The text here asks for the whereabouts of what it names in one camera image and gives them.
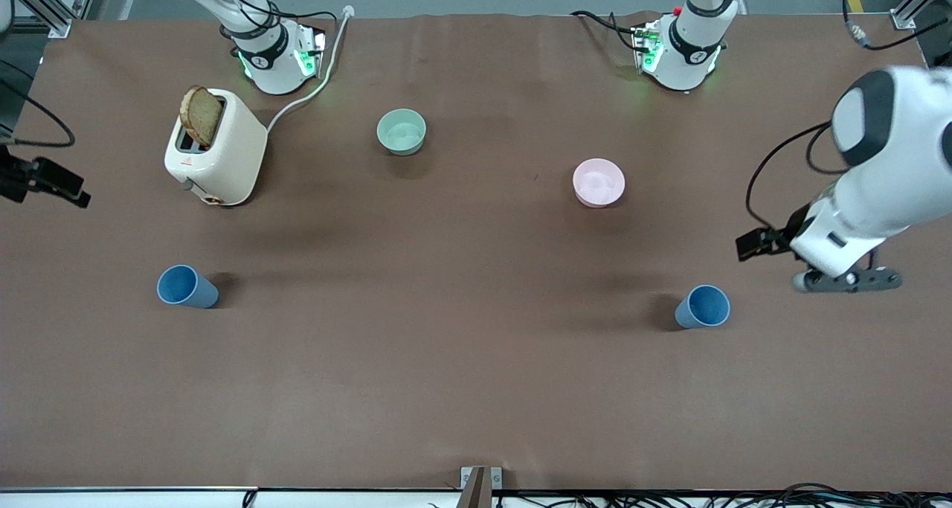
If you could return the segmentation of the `pink bowl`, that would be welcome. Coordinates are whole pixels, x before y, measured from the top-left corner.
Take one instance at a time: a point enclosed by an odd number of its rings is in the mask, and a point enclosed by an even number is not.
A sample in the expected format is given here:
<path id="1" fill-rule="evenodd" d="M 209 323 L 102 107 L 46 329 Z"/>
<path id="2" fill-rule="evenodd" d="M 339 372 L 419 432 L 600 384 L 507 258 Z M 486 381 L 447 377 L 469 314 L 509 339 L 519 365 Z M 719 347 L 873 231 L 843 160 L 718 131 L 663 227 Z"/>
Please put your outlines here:
<path id="1" fill-rule="evenodd" d="M 572 176 L 573 190 L 582 205 L 605 208 L 618 202 L 626 187 L 625 173 L 612 161 L 591 158 L 580 163 Z"/>

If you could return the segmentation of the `cream toaster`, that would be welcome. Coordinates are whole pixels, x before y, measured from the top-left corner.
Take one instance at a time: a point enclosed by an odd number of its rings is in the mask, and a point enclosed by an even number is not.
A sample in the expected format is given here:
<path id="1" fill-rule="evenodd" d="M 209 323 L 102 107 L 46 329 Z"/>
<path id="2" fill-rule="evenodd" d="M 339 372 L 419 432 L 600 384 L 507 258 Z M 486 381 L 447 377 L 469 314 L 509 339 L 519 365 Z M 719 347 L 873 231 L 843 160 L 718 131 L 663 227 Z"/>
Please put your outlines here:
<path id="1" fill-rule="evenodd" d="M 211 146 L 201 147 L 190 138 L 178 116 L 164 151 L 164 169 L 205 204 L 242 205 L 257 182 L 268 131 L 233 92 L 208 91 L 224 106 Z"/>

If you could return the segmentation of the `brown table mat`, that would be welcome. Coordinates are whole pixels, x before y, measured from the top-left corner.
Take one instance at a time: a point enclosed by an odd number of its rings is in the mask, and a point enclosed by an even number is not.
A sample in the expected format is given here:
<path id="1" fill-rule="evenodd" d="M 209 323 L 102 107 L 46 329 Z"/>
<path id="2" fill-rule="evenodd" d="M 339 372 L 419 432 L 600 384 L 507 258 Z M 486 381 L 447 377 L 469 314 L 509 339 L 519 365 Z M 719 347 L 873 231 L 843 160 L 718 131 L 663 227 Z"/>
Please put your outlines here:
<path id="1" fill-rule="evenodd" d="M 33 98 L 88 209 L 0 201 L 0 487 L 952 491 L 952 219 L 881 248 L 904 285 L 805 295 L 789 256 L 738 262 L 748 179 L 855 79 L 922 66 L 836 16 L 743 16 L 691 94 L 570 17 L 348 25 L 330 84 L 271 135 L 254 195 L 166 172 L 191 85 L 268 121 L 210 21 L 79 22 Z M 388 152 L 392 109 L 424 145 Z M 604 158 L 621 199 L 572 176 Z M 209 309 L 160 301 L 187 265 Z M 723 325 L 677 305 L 719 287 Z"/>

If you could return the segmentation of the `blue ribbed cup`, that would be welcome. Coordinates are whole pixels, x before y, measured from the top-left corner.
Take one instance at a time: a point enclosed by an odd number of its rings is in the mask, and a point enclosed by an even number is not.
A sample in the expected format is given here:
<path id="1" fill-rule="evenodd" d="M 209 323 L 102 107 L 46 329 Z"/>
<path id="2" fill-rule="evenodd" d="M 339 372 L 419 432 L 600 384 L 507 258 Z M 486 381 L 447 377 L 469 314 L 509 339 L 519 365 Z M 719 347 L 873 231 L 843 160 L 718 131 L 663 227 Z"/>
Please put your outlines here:
<path id="1" fill-rule="evenodd" d="M 212 308 L 219 299 L 217 287 L 187 265 L 164 271 L 156 283 L 156 294 L 166 304 L 197 309 Z"/>
<path id="2" fill-rule="evenodd" d="M 704 284 L 693 288 L 675 310 L 675 321 L 683 329 L 718 327 L 731 314 L 728 296 L 719 287 Z"/>

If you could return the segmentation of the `brown bread slice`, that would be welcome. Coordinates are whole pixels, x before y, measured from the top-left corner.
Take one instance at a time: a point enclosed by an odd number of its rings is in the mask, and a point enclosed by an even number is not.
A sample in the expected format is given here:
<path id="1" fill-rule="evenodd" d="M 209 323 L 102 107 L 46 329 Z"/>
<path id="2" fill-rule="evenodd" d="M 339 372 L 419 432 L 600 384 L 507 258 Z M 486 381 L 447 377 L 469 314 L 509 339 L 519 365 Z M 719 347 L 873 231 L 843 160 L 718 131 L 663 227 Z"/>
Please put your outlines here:
<path id="1" fill-rule="evenodd" d="M 181 127 L 199 146 L 211 146 L 223 114 L 219 98 L 204 86 L 191 86 L 181 98 L 179 119 Z"/>

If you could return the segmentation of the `aluminium frame profile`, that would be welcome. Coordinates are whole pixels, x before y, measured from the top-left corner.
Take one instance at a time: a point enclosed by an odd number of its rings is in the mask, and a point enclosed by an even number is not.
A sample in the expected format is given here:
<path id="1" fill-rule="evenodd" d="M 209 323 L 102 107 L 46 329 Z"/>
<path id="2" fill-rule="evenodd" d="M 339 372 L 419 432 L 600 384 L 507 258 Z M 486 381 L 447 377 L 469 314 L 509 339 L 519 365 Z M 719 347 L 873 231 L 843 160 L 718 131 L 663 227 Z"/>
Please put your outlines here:
<path id="1" fill-rule="evenodd" d="M 0 0 L 0 39 L 9 36 L 15 26 L 16 1 L 29 9 L 33 16 L 50 30 L 48 33 L 50 38 L 68 37 L 72 20 L 76 16 L 74 11 L 61 0 Z"/>
<path id="2" fill-rule="evenodd" d="M 890 18 L 895 30 L 915 30 L 915 17 L 935 0 L 901 0 L 890 9 Z"/>

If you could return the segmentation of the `green bowl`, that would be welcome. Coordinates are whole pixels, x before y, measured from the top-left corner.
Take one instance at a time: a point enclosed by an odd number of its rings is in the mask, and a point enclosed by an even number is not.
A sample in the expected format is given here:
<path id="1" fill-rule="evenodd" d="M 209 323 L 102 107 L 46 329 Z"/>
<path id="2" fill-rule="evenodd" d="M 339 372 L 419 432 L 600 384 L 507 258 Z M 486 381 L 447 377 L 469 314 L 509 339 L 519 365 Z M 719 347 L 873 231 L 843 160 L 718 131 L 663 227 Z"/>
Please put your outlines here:
<path id="1" fill-rule="evenodd" d="M 414 109 L 392 109 L 379 120 L 376 136 L 392 155 L 413 155 L 424 145 L 426 121 Z"/>

